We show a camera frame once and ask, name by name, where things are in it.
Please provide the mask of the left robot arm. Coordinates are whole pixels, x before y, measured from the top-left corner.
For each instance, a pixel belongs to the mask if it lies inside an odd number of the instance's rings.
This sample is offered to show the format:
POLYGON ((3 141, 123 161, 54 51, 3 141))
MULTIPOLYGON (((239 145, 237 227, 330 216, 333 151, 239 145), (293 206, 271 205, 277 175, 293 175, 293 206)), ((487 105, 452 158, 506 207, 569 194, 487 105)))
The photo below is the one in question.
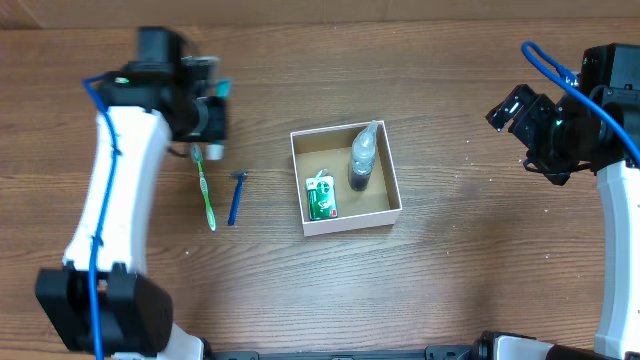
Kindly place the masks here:
POLYGON ((229 80, 217 59, 152 56, 83 81, 96 107, 96 153, 80 221, 35 295, 64 346, 98 359, 208 359, 208 342, 175 322, 147 274, 159 170, 173 143, 196 162, 220 155, 229 80))

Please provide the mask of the green white toothbrush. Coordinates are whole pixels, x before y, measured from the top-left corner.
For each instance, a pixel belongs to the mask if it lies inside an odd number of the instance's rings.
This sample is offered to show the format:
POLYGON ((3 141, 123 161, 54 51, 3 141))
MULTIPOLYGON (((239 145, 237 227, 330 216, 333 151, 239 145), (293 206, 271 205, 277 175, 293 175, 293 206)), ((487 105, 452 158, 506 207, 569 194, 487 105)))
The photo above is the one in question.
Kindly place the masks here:
POLYGON ((210 230, 212 232, 215 232, 216 219, 215 219, 214 210, 211 206, 208 183, 207 183, 205 171, 204 171, 204 164, 203 164, 204 159, 203 159, 203 155, 200 147, 197 144, 193 143, 191 145, 190 154, 193 162, 196 164, 198 169, 199 187, 204 200, 207 223, 210 230))

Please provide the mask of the clear bottle with dark liquid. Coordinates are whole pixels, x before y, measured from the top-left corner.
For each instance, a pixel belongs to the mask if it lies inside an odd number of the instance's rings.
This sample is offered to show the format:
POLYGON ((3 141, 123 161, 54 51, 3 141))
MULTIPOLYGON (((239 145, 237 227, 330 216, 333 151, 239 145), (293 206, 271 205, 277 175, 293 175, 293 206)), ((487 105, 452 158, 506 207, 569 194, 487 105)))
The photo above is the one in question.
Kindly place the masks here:
POLYGON ((379 121, 371 121, 352 143, 348 179, 354 191, 367 188, 375 165, 379 124, 379 121))

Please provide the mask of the green Dettol soap bar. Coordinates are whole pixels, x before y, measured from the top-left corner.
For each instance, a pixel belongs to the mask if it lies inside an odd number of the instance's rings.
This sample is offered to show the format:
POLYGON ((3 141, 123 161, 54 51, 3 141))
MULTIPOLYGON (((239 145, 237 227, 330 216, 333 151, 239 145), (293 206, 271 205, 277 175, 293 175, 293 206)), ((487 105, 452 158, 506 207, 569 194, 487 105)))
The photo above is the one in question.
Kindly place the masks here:
POLYGON ((307 178, 305 180, 305 189, 311 221, 338 217, 335 180, 327 169, 322 169, 314 177, 307 178))

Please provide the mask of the Colgate toothpaste tube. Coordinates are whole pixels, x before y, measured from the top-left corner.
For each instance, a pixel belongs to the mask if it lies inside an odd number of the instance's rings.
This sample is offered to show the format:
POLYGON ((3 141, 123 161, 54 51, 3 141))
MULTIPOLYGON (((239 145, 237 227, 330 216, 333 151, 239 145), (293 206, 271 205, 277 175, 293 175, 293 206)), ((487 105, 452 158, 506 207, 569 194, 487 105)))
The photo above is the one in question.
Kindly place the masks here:
POLYGON ((213 111, 209 129, 213 139, 207 144, 206 159, 210 161, 221 160, 224 157, 224 142, 227 129, 227 102, 231 95, 233 82, 230 78, 224 78, 216 82, 214 95, 209 98, 210 109, 213 111))

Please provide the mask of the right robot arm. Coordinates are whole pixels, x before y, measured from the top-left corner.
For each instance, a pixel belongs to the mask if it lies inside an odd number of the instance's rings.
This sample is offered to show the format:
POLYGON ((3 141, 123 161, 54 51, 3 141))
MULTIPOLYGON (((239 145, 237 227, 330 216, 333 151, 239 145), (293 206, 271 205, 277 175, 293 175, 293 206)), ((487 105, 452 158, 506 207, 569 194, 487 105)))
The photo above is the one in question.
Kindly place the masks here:
POLYGON ((553 102, 526 84, 486 116, 527 149, 526 171, 562 186, 580 171, 597 180, 605 229, 604 299, 594 356, 639 356, 639 94, 597 85, 588 95, 553 102))

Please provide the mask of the blue disposable razor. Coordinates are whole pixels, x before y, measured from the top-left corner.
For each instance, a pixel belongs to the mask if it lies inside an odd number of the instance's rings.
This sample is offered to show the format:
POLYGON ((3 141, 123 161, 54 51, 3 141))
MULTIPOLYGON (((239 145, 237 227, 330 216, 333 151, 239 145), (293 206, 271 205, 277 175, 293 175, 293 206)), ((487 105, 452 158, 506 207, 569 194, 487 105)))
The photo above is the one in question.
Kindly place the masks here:
POLYGON ((244 182, 248 176, 247 171, 232 173, 231 176, 237 180, 236 187, 233 194, 233 199, 231 202, 231 207, 229 211, 229 217, 227 224, 229 226, 233 226, 236 223, 236 218, 239 210, 241 195, 244 187, 244 182))

